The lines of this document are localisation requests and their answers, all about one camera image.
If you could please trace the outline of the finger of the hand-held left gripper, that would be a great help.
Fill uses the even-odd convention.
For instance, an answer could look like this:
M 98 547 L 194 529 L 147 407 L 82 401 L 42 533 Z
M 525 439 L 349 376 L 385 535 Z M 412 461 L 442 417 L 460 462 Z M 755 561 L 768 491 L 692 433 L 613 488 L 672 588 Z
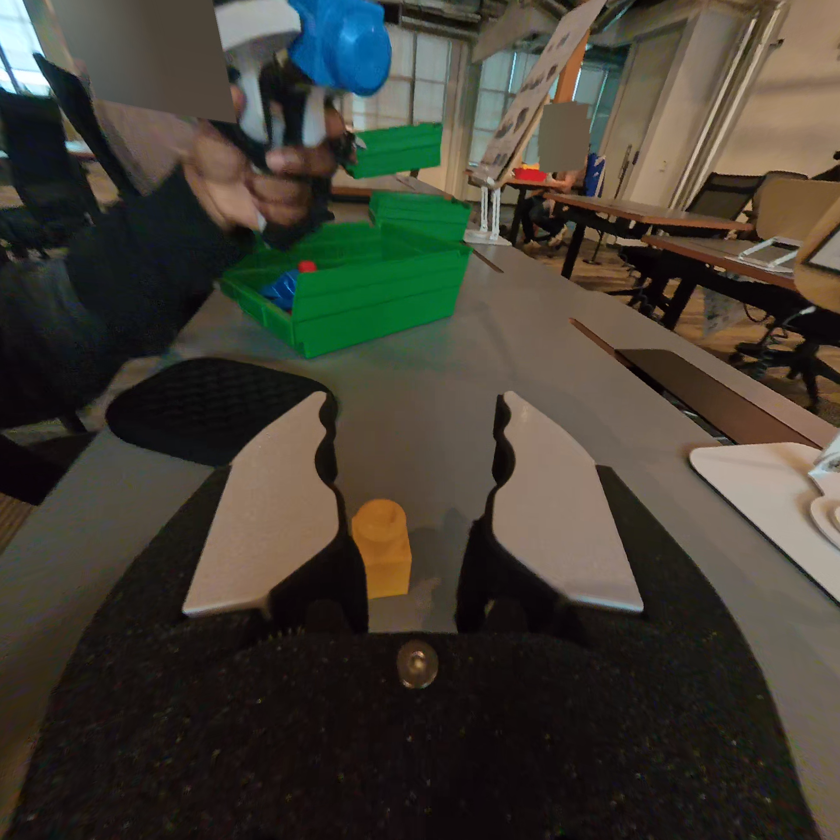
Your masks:
M 301 34 L 302 23 L 286 1 L 219 1 L 217 28 L 225 52 L 250 46 L 278 50 Z

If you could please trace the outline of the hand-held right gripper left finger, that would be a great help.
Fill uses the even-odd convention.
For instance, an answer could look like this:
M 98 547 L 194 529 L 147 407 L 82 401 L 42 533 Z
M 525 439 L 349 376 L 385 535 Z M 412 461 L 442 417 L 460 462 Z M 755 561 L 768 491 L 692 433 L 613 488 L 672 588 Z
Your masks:
M 189 618 L 257 610 L 340 532 L 337 403 L 313 392 L 234 457 L 182 605 Z

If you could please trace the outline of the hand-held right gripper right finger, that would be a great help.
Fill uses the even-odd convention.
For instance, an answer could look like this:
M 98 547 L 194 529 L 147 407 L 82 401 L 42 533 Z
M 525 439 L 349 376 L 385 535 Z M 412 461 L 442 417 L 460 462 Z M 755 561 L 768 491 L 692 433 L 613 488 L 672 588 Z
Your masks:
M 515 392 L 497 399 L 490 534 L 572 603 L 641 614 L 644 602 L 593 457 Z

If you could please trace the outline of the blue mega block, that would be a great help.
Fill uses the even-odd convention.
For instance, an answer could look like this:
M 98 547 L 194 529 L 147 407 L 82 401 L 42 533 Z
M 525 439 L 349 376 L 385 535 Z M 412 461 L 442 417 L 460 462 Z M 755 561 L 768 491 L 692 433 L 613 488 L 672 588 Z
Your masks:
M 298 268 L 284 271 L 259 289 L 260 296 L 280 310 L 291 313 L 297 295 L 300 273 Z
M 287 50 L 291 64 L 318 87 L 368 98 L 391 71 L 385 11 L 367 1 L 289 1 L 301 32 Z

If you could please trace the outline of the orange mega block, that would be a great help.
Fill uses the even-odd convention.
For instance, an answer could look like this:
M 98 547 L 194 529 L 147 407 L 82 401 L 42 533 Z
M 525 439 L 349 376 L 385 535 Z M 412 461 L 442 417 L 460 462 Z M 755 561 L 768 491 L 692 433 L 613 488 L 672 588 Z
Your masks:
M 353 516 L 351 534 L 364 563 L 368 599 L 406 595 L 413 556 L 403 508 L 393 500 L 369 500 Z

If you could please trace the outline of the green plastic bin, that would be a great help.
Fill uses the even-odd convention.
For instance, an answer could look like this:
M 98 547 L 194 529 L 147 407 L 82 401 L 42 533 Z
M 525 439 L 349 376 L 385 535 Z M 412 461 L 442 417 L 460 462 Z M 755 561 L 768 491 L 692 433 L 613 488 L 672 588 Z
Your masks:
M 404 192 L 373 192 L 368 204 L 374 226 L 391 224 L 417 235 L 461 243 L 472 206 L 454 198 Z
M 306 359 L 450 317 L 472 249 L 394 224 L 329 224 L 289 250 L 258 245 L 219 281 L 223 294 Z M 289 312 L 261 291 L 311 261 Z
M 440 166 L 443 124 L 365 130 L 355 140 L 355 162 L 344 167 L 355 179 L 420 172 Z

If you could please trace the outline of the person's left forearm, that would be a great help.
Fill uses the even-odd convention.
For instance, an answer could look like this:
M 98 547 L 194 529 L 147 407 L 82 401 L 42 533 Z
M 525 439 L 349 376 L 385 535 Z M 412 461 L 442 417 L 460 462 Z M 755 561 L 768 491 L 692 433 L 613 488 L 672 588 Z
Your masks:
M 177 167 L 75 234 L 63 256 L 5 266 L 2 430 L 76 413 L 126 363 L 161 355 L 254 243 L 246 228 L 215 224 Z

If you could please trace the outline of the person's left hand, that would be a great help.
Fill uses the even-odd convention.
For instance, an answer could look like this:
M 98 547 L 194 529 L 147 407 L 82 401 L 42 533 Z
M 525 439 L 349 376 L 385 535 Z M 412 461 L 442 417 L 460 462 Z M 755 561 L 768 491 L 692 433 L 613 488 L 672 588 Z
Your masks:
M 182 168 L 203 210 L 224 230 L 301 223 L 312 208 L 312 181 L 331 179 L 338 169 L 327 143 L 270 150 L 266 163 L 268 171 L 255 169 L 244 152 L 202 120 Z

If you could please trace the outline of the black mesh chair back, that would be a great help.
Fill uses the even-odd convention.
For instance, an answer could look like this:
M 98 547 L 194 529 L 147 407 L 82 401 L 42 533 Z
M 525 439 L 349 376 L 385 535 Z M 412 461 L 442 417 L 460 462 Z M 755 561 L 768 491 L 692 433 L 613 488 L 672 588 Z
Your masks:
M 107 408 L 106 424 L 127 444 L 218 468 L 316 393 L 325 396 L 333 424 L 339 403 L 318 381 L 236 360 L 195 358 L 121 393 Z

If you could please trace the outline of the white mat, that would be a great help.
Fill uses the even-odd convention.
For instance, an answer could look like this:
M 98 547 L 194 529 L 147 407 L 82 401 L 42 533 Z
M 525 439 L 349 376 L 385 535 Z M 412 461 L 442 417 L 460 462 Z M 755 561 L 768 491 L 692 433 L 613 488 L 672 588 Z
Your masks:
M 839 436 L 817 448 L 794 443 L 695 448 L 689 464 L 835 603 L 839 549 L 810 515 L 820 496 L 839 499 Z

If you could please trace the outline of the white lattice stand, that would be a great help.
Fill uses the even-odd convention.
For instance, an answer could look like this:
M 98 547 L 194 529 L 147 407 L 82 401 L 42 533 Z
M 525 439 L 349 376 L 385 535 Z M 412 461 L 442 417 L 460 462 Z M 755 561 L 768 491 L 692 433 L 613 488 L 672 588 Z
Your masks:
M 480 188 L 479 227 L 467 229 L 463 241 L 467 245 L 510 246 L 500 232 L 502 185 L 489 177 Z

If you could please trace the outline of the wooden desk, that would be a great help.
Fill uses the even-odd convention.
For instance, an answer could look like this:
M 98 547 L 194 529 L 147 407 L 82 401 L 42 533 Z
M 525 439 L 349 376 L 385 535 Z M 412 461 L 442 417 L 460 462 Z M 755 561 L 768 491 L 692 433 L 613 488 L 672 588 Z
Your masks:
M 655 235 L 646 235 L 643 241 L 658 257 L 659 275 L 650 276 L 657 282 L 646 291 L 647 300 L 663 312 L 660 323 L 667 329 L 676 326 L 698 288 L 719 292 L 774 317 L 781 315 L 779 322 L 833 310 L 827 302 L 804 297 L 793 271 L 741 258 L 743 251 L 756 252 L 757 245 L 736 239 Z
M 749 222 L 634 203 L 624 199 L 606 200 L 552 191 L 548 191 L 545 196 L 554 200 L 561 210 L 566 211 L 569 219 L 575 224 L 561 270 L 562 276 L 568 280 L 572 279 L 575 263 L 589 228 L 605 235 L 632 240 L 641 240 L 651 230 L 662 228 L 702 228 L 724 232 L 748 232 L 754 229 L 754 225 Z

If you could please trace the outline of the white laptop stand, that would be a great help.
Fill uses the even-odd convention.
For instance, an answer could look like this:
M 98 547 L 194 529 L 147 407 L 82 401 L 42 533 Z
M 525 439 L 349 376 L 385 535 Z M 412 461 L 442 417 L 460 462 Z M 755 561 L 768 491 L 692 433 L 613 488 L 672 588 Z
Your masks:
M 738 260 L 777 274 L 791 274 L 801 246 L 801 240 L 771 237 L 744 249 Z

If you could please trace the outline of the black mesh office chair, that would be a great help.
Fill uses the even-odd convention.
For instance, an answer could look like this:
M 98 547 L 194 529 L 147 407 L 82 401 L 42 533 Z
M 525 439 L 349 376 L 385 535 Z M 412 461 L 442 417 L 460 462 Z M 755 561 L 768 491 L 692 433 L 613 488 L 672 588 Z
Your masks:
M 747 205 L 751 204 L 765 178 L 766 175 L 711 173 L 686 211 L 728 222 L 737 221 Z M 676 279 L 672 269 L 681 266 L 678 256 L 650 245 L 626 246 L 620 250 L 619 255 L 626 265 L 636 270 L 638 277 L 632 287 L 608 291 L 608 296 L 626 297 L 628 306 L 636 307 L 649 318 L 659 309 L 663 312 L 660 322 L 667 329 L 674 328 L 690 295 L 697 288 L 690 281 L 679 279 L 674 294 L 666 296 L 667 285 Z

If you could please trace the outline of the wooden easel post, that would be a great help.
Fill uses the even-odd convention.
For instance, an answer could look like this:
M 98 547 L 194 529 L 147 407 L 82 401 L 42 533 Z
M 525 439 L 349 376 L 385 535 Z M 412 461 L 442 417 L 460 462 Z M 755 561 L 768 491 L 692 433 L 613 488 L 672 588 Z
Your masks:
M 554 103 L 573 101 L 590 33 L 591 31 L 587 30 L 581 42 L 575 47 L 563 70 L 558 75 L 558 84 L 553 96 Z

